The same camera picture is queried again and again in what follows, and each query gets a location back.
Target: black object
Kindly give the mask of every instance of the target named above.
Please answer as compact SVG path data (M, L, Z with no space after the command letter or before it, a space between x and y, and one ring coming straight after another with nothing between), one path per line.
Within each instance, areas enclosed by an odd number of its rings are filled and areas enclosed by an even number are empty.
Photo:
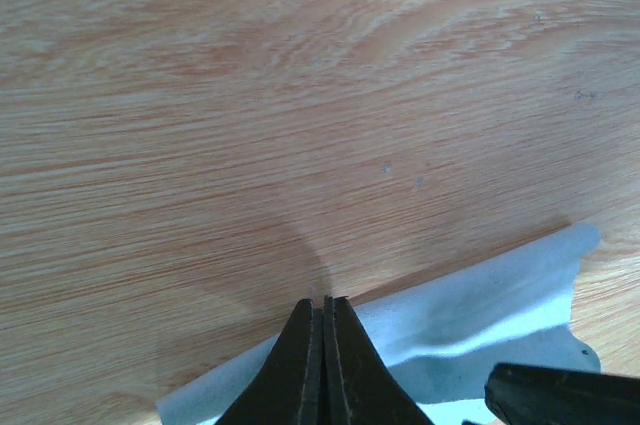
M640 424L640 380L498 364L485 387L508 425ZM349 301L300 300L218 425L433 425L389 374Z

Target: wooden surface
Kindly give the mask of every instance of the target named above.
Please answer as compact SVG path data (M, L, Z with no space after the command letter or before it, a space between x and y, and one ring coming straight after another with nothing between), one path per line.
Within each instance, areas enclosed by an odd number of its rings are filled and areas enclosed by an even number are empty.
M640 0L0 0L0 422L153 423L278 330L590 220L640 375Z

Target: white tissue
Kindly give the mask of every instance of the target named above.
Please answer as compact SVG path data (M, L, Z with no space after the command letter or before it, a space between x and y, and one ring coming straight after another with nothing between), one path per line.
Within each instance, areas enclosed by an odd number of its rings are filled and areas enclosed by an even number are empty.
M569 330L580 259L599 241L596 227L574 225L355 310L391 374L434 423L488 422L495 417L484 385L497 362L600 370L595 352ZM215 423L276 338L160 400L162 423Z

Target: wooden table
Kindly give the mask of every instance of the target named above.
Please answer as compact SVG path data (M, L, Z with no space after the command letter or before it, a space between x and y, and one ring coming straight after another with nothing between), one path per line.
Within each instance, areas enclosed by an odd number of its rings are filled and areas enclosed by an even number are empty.
M640 375L640 0L1 0L0 422L143 424L274 333L570 222Z

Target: dark spot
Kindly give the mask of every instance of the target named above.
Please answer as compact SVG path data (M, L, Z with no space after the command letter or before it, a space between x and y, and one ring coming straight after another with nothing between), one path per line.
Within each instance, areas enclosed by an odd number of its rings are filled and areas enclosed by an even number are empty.
M576 94L574 95L574 98L576 100L586 100L587 98L590 98L592 100L595 100L596 98L600 98L602 96L602 94L600 92L597 92L595 90L591 90L591 91L584 91L584 90L578 90L576 92Z

